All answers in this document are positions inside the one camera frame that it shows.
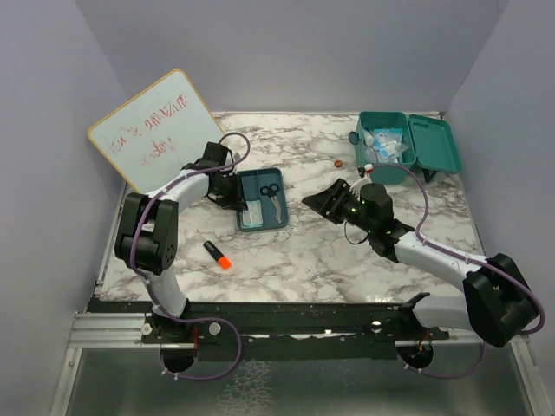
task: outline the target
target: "marble tabletop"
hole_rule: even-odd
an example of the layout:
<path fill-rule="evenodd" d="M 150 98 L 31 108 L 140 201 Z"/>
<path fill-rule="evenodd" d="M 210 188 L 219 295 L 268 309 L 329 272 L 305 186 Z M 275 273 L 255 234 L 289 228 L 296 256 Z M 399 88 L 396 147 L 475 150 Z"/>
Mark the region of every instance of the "marble tabletop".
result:
<path fill-rule="evenodd" d="M 289 224 L 280 230 L 244 233 L 235 212 L 203 199 L 179 221 L 179 249 L 173 263 L 181 290 L 192 301 L 232 302 L 402 302 L 419 292 L 456 296 L 458 291 L 423 271 L 377 256 L 367 244 L 351 245 L 343 226 L 333 225 L 301 204 L 336 179 L 358 179 L 348 134 L 356 115 L 220 114 L 227 132 L 251 140 L 239 170 L 278 167 L 284 176 Z M 226 144 L 242 153 L 239 138 Z M 335 160 L 343 166 L 336 168 Z M 423 199 L 410 178 L 388 185 L 395 215 L 416 225 Z M 457 249 L 480 252 L 458 178 L 437 175 L 426 185 L 430 217 L 424 233 Z M 348 227 L 352 240 L 362 233 Z M 233 266 L 222 270 L 202 244 L 212 240 Z M 108 259 L 102 300 L 147 300 L 139 277 L 113 254 Z"/>

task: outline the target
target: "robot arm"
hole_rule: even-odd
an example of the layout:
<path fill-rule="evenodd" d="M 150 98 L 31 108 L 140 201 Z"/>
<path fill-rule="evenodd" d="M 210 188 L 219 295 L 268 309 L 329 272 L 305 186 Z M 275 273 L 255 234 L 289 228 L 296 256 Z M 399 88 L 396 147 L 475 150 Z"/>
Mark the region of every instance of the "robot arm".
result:
<path fill-rule="evenodd" d="M 539 314 L 523 290 L 489 268 L 472 263 L 475 260 L 493 266 L 528 289 L 510 257 L 498 254 L 487 258 L 426 238 L 422 242 L 414 228 L 394 218 L 393 201 L 383 185 L 368 183 L 357 198 L 349 184 L 339 179 L 327 190 L 304 198 L 303 203 L 334 224 L 347 221 L 366 231 L 369 244 L 378 255 L 424 270 L 464 294 L 449 298 L 417 296 L 412 312 L 425 328 L 471 329 L 487 343 L 502 347 Z M 441 252 L 441 248 L 464 260 Z"/>
<path fill-rule="evenodd" d="M 174 316 L 181 316 L 187 304 L 187 298 L 180 290 L 172 266 L 178 244 L 178 216 L 208 193 L 217 194 L 219 197 L 214 202 L 225 209 L 243 208 L 245 201 L 238 175 L 232 172 L 198 174 L 181 181 L 172 189 L 168 190 L 168 187 L 192 170 L 224 166 L 228 153 L 227 147 L 208 143 L 203 157 L 195 164 L 184 166 L 175 179 L 147 195 L 132 192 L 127 195 L 123 204 L 114 251 L 131 268 L 131 247 L 140 216 L 154 195 L 164 191 L 164 195 L 158 198 L 149 211 L 147 224 L 140 231 L 135 264 L 147 275 L 143 283 L 148 285 L 159 303 Z M 155 304 L 153 312 L 165 316 Z"/>

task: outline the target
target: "screw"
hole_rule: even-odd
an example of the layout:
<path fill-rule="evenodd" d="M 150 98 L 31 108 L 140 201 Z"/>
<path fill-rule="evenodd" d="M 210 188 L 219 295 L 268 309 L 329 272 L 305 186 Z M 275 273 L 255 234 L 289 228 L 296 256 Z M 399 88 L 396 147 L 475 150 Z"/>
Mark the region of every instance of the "screw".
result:
<path fill-rule="evenodd" d="M 219 326 L 217 322 L 212 322 L 208 327 L 208 332 L 210 333 L 210 335 L 214 335 L 214 336 L 219 334 L 219 331 L 221 330 L 222 328 Z"/>

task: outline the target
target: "teal toolbox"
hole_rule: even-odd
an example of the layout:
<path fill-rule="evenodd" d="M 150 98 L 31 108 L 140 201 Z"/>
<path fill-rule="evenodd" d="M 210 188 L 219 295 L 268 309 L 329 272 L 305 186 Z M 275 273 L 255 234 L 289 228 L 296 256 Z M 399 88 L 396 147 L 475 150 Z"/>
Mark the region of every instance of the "teal toolbox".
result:
<path fill-rule="evenodd" d="M 400 157 L 399 164 L 401 166 L 410 169 L 416 164 L 429 171 L 452 174 L 462 170 L 451 127 L 443 120 L 416 114 L 407 116 L 398 112 L 365 111 L 360 113 L 356 126 L 358 138 L 351 141 L 355 145 L 358 167 L 363 167 L 367 163 L 364 157 L 366 145 L 362 139 L 364 128 L 370 132 L 376 128 L 402 129 L 402 142 L 408 146 L 408 149 Z M 373 182 L 385 185 L 400 184 L 406 175 L 407 173 L 401 169 L 388 166 L 375 169 L 371 173 Z"/>

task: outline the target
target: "teal tray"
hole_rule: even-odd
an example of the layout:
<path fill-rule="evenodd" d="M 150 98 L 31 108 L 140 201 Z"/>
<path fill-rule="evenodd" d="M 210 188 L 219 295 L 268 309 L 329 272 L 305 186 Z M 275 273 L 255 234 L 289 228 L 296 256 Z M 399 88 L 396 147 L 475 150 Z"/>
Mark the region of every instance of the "teal tray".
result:
<path fill-rule="evenodd" d="M 242 171 L 238 173 L 241 178 L 241 183 L 243 184 L 243 194 L 247 201 L 260 200 L 262 206 L 262 226 L 256 228 L 247 228 L 243 225 L 243 220 L 241 218 L 241 211 L 237 211 L 237 226 L 241 231 L 253 232 L 253 231 L 265 231 L 274 230 L 277 228 L 284 228 L 289 223 L 289 212 L 287 211 L 287 201 L 285 200 L 284 192 L 284 179 L 281 171 L 276 167 L 269 167 L 266 169 L 256 169 L 252 171 Z M 279 206 L 281 207 L 281 219 L 282 222 L 279 223 L 276 220 L 276 208 L 274 204 L 270 201 L 270 198 L 260 194 L 260 188 L 262 186 L 268 186 L 269 184 L 278 184 L 279 191 L 277 192 L 277 200 L 279 201 Z"/>

